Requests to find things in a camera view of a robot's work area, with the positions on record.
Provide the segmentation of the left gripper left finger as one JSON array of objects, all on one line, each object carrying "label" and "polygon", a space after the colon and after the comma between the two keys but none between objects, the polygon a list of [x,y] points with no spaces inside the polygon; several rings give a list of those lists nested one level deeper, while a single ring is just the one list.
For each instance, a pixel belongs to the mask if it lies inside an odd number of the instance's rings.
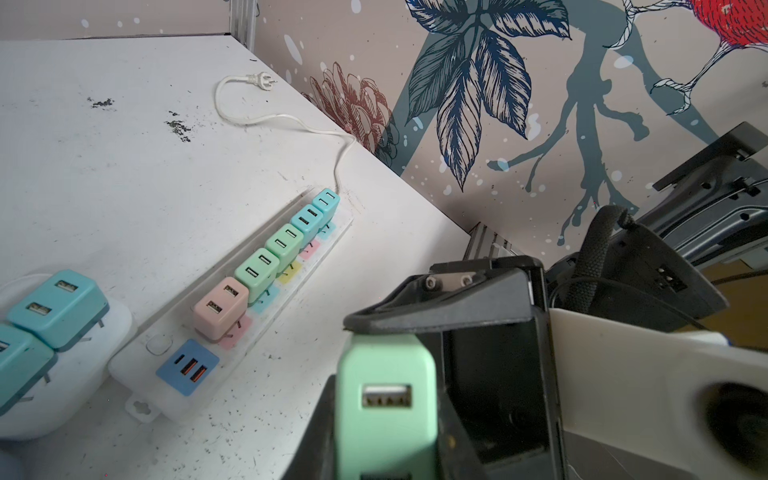
[{"label": "left gripper left finger", "polygon": [[283,480],[334,480],[336,376],[328,377]]}]

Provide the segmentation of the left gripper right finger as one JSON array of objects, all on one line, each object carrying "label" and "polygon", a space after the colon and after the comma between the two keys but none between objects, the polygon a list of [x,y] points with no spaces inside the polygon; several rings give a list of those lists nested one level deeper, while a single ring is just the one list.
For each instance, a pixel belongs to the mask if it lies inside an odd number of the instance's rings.
[{"label": "left gripper right finger", "polygon": [[487,479],[483,464],[448,394],[437,390],[437,478],[442,480]]}]

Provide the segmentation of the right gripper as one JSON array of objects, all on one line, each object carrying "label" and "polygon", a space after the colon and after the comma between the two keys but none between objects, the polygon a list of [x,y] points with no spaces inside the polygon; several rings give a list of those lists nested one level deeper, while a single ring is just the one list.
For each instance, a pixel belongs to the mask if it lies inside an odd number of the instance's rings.
[{"label": "right gripper", "polygon": [[530,256],[438,263],[351,313],[362,335],[423,334],[487,479],[567,476],[542,263]]}]

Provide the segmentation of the green plug adapter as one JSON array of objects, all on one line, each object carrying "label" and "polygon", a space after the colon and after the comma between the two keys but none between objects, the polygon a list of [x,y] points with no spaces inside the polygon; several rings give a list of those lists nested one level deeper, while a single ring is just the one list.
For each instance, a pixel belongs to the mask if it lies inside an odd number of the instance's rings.
[{"label": "green plug adapter", "polygon": [[278,271],[283,272],[302,249],[304,234],[293,224],[281,226],[265,243],[265,248],[279,260]]},{"label": "green plug adapter", "polygon": [[259,248],[234,272],[234,278],[248,290],[248,305],[252,305],[275,280],[280,260],[266,248]]},{"label": "green plug adapter", "polygon": [[58,360],[35,335],[1,324],[1,415],[6,414]]},{"label": "green plug adapter", "polygon": [[335,392],[338,479],[435,479],[436,365],[411,334],[352,335]]}]

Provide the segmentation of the long white power strip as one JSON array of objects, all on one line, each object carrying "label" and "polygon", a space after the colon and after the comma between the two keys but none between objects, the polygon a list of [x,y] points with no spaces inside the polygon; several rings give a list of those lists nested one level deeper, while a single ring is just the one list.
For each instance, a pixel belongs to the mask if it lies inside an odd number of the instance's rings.
[{"label": "long white power strip", "polygon": [[293,262],[218,341],[212,342],[194,328],[195,304],[259,248],[304,205],[322,191],[305,191],[269,222],[257,229],[232,252],[204,273],[144,326],[109,362],[112,377],[131,392],[125,409],[135,419],[149,423],[164,415],[186,422],[205,408],[249,351],[271,327],[280,312],[302,288],[352,224],[346,200],[332,220],[300,250]]}]

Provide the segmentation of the brown plug adapter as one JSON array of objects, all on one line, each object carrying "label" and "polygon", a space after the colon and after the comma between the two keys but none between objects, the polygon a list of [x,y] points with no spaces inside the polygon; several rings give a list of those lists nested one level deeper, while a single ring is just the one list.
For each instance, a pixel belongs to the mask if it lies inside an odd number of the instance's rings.
[{"label": "brown plug adapter", "polygon": [[205,338],[218,342],[246,312],[249,291],[233,277],[225,277],[198,301],[194,328]]}]

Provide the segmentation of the teal plug adapter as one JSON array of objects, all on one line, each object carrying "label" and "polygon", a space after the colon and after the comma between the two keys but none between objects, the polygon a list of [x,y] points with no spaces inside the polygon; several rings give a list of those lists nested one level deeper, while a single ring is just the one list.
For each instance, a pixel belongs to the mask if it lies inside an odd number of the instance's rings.
[{"label": "teal plug adapter", "polygon": [[13,305],[7,319],[53,350],[66,351],[109,310],[109,302],[94,280],[61,270]]},{"label": "teal plug adapter", "polygon": [[321,209],[315,205],[304,205],[291,218],[290,223],[303,235],[300,249],[303,250],[317,235],[319,230],[326,224],[325,216]]},{"label": "teal plug adapter", "polygon": [[325,226],[332,220],[339,204],[339,195],[329,188],[323,189],[312,199],[312,208],[321,215],[320,226]]}]

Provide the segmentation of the white square power socket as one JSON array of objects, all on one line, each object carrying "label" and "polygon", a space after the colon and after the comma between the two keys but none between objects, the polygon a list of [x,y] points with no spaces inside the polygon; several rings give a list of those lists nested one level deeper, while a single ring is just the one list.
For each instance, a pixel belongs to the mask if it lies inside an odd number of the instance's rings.
[{"label": "white square power socket", "polygon": [[[54,274],[31,274],[3,285],[1,324],[11,324],[7,319],[11,307]],[[109,312],[71,349],[54,350],[58,357],[56,364],[6,414],[1,415],[2,439],[31,440],[53,432],[66,423],[107,379],[108,361],[135,334],[136,325],[125,305],[105,296]]]}]

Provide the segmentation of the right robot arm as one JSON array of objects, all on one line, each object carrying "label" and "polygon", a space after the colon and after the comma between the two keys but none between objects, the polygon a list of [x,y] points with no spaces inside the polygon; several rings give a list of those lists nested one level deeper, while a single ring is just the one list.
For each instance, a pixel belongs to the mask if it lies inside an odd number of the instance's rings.
[{"label": "right robot arm", "polygon": [[701,271],[766,244],[766,145],[739,124],[659,180],[643,216],[601,208],[550,268],[495,246],[346,317],[427,339],[443,476],[564,479],[572,433],[699,478],[766,477],[767,353],[704,327],[728,303]]}]

